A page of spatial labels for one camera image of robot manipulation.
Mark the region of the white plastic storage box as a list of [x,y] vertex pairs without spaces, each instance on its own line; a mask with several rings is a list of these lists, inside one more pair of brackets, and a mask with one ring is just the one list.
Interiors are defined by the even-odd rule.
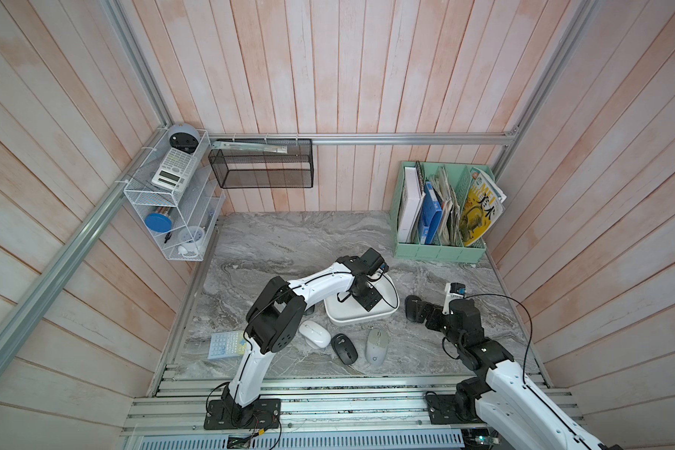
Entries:
[[386,319],[394,314],[401,300],[393,279],[384,275],[374,283],[374,287],[380,294],[380,300],[371,311],[366,311],[352,296],[342,303],[339,300],[345,298],[345,294],[328,297],[324,305],[329,320],[336,326],[351,326]]

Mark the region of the grey mouse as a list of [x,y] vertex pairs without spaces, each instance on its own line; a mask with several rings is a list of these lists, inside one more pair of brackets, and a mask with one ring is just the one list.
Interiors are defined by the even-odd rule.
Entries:
[[380,367],[386,361],[389,336],[384,330],[373,328],[369,331],[366,343],[366,359],[371,365]]

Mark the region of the black ribbed mouse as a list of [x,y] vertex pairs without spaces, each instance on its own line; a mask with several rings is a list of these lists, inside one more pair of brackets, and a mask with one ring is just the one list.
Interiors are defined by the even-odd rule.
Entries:
[[358,360],[358,351],[352,340],[345,334],[339,333],[332,337],[331,347],[337,358],[345,366],[350,366]]

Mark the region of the white smooth mouse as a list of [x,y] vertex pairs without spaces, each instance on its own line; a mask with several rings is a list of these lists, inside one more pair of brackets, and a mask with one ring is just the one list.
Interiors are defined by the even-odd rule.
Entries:
[[320,324],[307,320],[302,322],[298,332],[307,341],[307,345],[313,349],[324,349],[331,342],[331,334]]

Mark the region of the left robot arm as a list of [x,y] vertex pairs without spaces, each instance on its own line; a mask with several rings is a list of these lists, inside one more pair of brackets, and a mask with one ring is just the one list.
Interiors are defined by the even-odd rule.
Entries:
[[371,247],[361,256],[339,257],[328,268],[302,279],[270,279],[246,315],[247,350],[221,399],[238,410],[258,399],[274,357],[296,337],[307,309],[339,294],[354,300],[363,311],[396,297],[395,288],[382,291],[377,287],[388,271],[384,257]]

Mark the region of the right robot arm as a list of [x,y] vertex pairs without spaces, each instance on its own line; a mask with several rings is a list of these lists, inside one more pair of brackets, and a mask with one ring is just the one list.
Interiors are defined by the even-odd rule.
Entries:
[[486,336],[472,299],[450,294],[439,306],[409,295],[405,304],[407,319],[442,333],[442,344],[454,347],[455,358],[474,373],[457,384],[454,395],[425,393],[431,424],[484,423],[515,449],[609,448],[537,387],[502,344]]

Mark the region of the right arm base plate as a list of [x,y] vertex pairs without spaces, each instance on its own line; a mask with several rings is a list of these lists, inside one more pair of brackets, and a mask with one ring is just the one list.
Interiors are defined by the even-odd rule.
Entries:
[[476,401],[462,392],[454,395],[439,395],[427,391],[424,395],[427,412],[432,425],[457,425],[480,423]]

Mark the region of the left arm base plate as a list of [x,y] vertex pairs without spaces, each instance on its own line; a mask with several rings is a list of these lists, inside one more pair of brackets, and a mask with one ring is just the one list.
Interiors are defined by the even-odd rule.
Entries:
[[204,429],[206,431],[234,431],[235,429],[277,429],[281,418],[280,399],[256,399],[247,407],[231,400],[210,400]]

